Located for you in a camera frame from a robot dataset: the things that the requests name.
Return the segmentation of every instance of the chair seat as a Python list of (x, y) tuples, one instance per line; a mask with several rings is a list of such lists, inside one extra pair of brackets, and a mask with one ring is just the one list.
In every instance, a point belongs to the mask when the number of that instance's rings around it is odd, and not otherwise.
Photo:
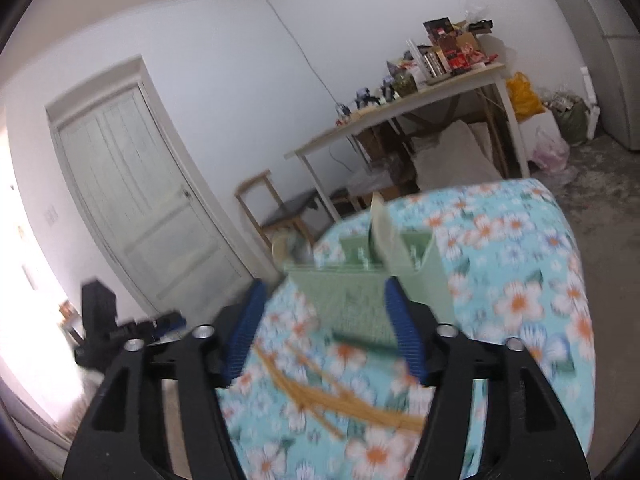
[(318, 197), (318, 191), (312, 189), (293, 197), (291, 200), (287, 200), (283, 205), (277, 208), (276, 211), (269, 215), (269, 217), (262, 223), (262, 228), (273, 227), (280, 222), (293, 220), (310, 207), (318, 209), (317, 204), (315, 204), (316, 198)]

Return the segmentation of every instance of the wall switch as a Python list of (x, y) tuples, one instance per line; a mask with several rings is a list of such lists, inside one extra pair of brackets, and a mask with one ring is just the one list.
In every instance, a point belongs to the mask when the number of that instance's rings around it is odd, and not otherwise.
[(58, 221), (58, 212), (52, 205), (44, 212), (44, 219), (47, 221), (49, 227), (52, 227), (52, 225)]

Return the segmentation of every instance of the wooden chair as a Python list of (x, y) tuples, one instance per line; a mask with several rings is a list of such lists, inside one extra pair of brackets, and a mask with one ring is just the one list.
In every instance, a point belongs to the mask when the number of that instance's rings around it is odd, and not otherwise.
[[(269, 179), (270, 175), (271, 171), (263, 171), (261, 174), (252, 176), (239, 184), (238, 188), (236, 188), (236, 198), (238, 199), (242, 209), (249, 217), (249, 220), (255, 227), (255, 230), (258, 231), (258, 234), (262, 237), (262, 240), (264, 240), (264, 243), (266, 243), (270, 249), (271, 241), (267, 237), (267, 233), (283, 228), (295, 229), (300, 232), (300, 234), (302, 234), (303, 237), (305, 237), (305, 239), (313, 246), (313, 244), (316, 243), (316, 238), (304, 223), (301, 216), (307, 209), (312, 208), (317, 204), (316, 199), (319, 198), (318, 192), (315, 189), (305, 191), (304, 193), (293, 197), (291, 200), (283, 202)], [(261, 185), (265, 185), (267, 187), (271, 196), (273, 196), (273, 199), (278, 204), (276, 211), (271, 213), (262, 223), (255, 219), (243, 198), (249, 190)]]

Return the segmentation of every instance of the table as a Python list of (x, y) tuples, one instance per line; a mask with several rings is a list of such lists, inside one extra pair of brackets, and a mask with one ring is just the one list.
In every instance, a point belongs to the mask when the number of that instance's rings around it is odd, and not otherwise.
[(409, 95), (403, 99), (382, 105), (376, 110), (368, 112), (348, 124), (332, 128), (331, 130), (314, 137), (298, 149), (287, 153), (285, 158), (288, 159), (294, 156), (299, 158), (300, 162), (302, 162), (311, 176), (322, 202), (326, 205), (326, 208), (334, 220), (338, 222), (340, 221), (340, 215), (331, 202), (328, 193), (322, 186), (318, 175), (306, 158), (307, 155), (324, 146), (328, 146), (336, 140), (357, 135), (366, 128), (397, 118), (423, 106), (493, 84), (498, 90), (502, 106), (507, 114), (511, 139), (513, 140), (520, 173), (523, 177), (528, 177), (529, 166), (527, 164), (527, 155), (524, 150), (522, 134), (520, 133), (520, 127), (518, 126), (518, 121), (509, 99), (509, 93), (505, 85), (505, 81), (501, 75), (505, 68), (506, 67), (503, 63), (492, 63), (486, 67), (472, 70), (471, 72), (467, 72), (463, 75), (452, 77), (451, 79), (437, 83), (434, 86), (427, 87), (418, 93)]
[[(501, 344), (519, 336), (548, 377), (585, 452), (594, 421), (594, 345), (574, 236), (537, 180), (507, 180), (418, 194), (389, 203), (401, 228), (434, 229), (460, 328)], [(341, 236), (363, 234), (370, 213), (333, 226), (316, 245), (316, 264), (344, 258)], [(313, 307), (290, 280), (269, 300), (256, 342), (290, 378), (331, 391), (285, 342), (361, 399), (425, 417), (433, 389), (409, 377), (404, 361), (336, 344), (318, 330)], [(223, 415), (247, 478), (404, 480), (417, 434), (356, 424), (326, 412), (346, 435), (334, 438), (277, 390), (251, 350), (244, 374), (219, 390)], [(486, 396), (476, 381), (463, 477), (478, 469)]]

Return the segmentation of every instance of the yellow plastic bag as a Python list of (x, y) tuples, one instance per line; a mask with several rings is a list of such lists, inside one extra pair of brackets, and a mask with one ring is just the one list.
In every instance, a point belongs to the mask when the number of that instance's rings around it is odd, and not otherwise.
[(531, 89), (531, 83), (522, 72), (516, 72), (513, 79), (507, 79), (509, 98), (516, 112), (518, 122), (529, 119), (532, 115), (543, 114), (546, 108), (538, 95)]

